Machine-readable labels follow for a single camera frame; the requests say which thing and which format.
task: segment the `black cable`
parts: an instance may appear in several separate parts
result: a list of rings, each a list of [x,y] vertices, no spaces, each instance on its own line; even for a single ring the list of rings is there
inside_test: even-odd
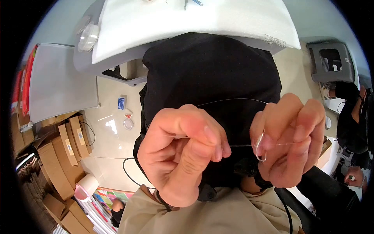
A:
[[[339,110],[340,104],[342,104],[342,103],[346,103],[346,102],[344,101],[344,102],[339,103],[338,108],[336,109],[336,119],[338,119],[338,110]]]
[[[126,159],[123,161],[123,163],[122,163],[122,168],[123,168],[123,170],[125,171],[127,177],[128,177],[130,180],[132,180],[135,184],[141,186],[141,184],[139,184],[139,183],[137,183],[135,180],[133,180],[133,179],[129,176],[129,174],[126,172],[126,169],[125,169],[125,162],[126,162],[127,160],[129,160],[129,159],[138,160],[137,158],[126,158]]]
[[[289,213],[288,207],[287,207],[286,203],[284,202],[283,198],[279,194],[277,194],[277,195],[278,195],[279,199],[281,200],[281,202],[283,203],[284,208],[286,209],[286,213],[287,213],[288,221],[289,221],[289,232],[291,234],[292,230],[293,230],[291,214]]]
[[[79,121],[79,125],[80,125],[80,129],[83,129],[83,127],[82,127],[82,124],[81,123],[84,123],[84,124],[86,124],[90,129],[91,129],[91,132],[92,132],[92,134],[93,134],[93,142],[90,144],[90,145],[86,145],[86,146],[92,146],[93,144],[94,144],[94,142],[95,142],[95,140],[96,140],[96,135],[95,135],[95,133],[94,133],[94,131],[92,130],[92,128],[90,127],[90,125],[88,125],[88,123],[86,123],[86,122],[83,122],[83,121]]]

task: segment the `wristband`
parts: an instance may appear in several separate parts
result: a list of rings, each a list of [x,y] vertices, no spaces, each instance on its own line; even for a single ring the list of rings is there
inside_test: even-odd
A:
[[[168,203],[166,203],[166,202],[161,198],[161,196],[160,196],[160,192],[159,192],[157,189],[156,189],[156,191],[155,191],[155,195],[156,195],[156,199],[157,199],[161,204],[163,204],[163,205],[165,206],[166,211],[167,211],[167,212],[170,212],[172,207],[171,207]]]

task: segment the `gray chair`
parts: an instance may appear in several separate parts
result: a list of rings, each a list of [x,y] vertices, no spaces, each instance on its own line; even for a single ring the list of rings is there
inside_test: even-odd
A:
[[[314,82],[354,82],[352,58],[345,44],[339,42],[310,43],[309,49],[314,71]]]

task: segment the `barcode label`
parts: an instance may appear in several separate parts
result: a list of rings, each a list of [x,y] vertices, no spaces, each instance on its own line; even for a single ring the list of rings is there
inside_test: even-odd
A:
[[[69,139],[66,139],[66,140],[65,140],[65,144],[66,144],[66,147],[68,148],[69,154],[70,154],[71,156],[73,156],[73,155],[74,155],[74,152],[73,152],[73,150],[71,149],[71,145],[70,145],[70,141],[69,141]]]
[[[85,145],[85,140],[83,138],[82,130],[80,128],[77,129],[78,139],[81,145]]]

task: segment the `blue card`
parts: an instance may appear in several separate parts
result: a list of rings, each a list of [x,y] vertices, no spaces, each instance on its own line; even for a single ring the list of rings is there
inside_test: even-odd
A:
[[[119,97],[118,98],[118,109],[124,110],[125,109],[125,98]]]

